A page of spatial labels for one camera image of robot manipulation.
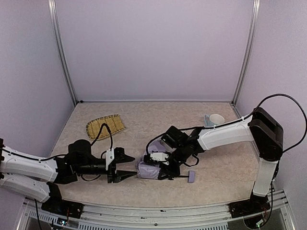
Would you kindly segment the lilac umbrella with black lining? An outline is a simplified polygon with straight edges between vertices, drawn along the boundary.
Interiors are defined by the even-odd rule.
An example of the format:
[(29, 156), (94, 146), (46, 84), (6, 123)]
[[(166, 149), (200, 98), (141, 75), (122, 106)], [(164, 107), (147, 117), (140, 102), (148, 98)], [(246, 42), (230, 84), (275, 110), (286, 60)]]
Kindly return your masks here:
[[(149, 147), (148, 151), (150, 155), (152, 153), (172, 153), (172, 149), (168, 147), (162, 140), (158, 139), (153, 141)], [(147, 158), (146, 152), (141, 156), (137, 161), (135, 167), (137, 169), (137, 177), (141, 179), (152, 179), (152, 180), (174, 180), (175, 178), (187, 178), (188, 183), (194, 183), (195, 181), (195, 172), (189, 171), (188, 175), (179, 175), (179, 176), (169, 176), (165, 170), (158, 163), (145, 162)]]

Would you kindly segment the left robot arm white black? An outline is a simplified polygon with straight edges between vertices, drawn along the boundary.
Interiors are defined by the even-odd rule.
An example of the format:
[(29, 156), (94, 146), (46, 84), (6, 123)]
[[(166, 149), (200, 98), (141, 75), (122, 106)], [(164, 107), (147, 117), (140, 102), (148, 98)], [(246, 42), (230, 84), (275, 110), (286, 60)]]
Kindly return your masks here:
[(0, 145), (0, 185), (41, 203), (61, 200), (58, 185), (76, 182), (84, 175), (106, 175), (109, 184), (135, 176), (117, 169), (118, 163), (133, 162), (123, 148), (108, 149), (104, 158), (92, 155), (92, 144), (84, 139), (68, 146), (67, 154), (39, 159)]

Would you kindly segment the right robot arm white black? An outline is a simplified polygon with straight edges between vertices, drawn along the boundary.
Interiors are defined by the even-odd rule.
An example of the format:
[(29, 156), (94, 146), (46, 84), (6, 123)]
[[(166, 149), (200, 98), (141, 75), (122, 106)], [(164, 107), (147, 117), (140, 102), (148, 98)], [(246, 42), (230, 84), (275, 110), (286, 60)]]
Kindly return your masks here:
[(259, 153), (259, 166), (250, 199), (266, 202), (278, 162), (283, 154), (283, 127), (263, 108), (257, 108), (250, 117), (216, 127), (197, 127), (190, 134), (171, 126), (162, 141), (173, 152), (162, 163), (164, 174), (180, 176), (180, 167), (190, 157), (200, 153), (240, 143), (255, 143)]

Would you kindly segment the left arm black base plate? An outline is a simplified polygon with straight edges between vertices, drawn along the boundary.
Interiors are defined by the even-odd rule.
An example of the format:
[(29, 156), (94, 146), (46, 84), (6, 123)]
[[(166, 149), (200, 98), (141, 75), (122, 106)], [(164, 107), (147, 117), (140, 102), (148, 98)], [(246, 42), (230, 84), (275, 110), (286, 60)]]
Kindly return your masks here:
[(53, 214), (66, 216), (68, 218), (80, 219), (84, 205), (63, 199), (49, 198), (41, 206), (41, 209)]

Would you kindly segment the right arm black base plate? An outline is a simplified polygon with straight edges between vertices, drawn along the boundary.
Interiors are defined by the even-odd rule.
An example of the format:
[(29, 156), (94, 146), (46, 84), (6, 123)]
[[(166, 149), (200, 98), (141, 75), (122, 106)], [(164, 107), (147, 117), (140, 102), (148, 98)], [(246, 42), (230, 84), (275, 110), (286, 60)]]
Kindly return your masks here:
[(228, 206), (232, 218), (256, 214), (265, 210), (269, 210), (271, 208), (271, 205), (268, 200), (260, 201), (252, 199), (232, 202)]

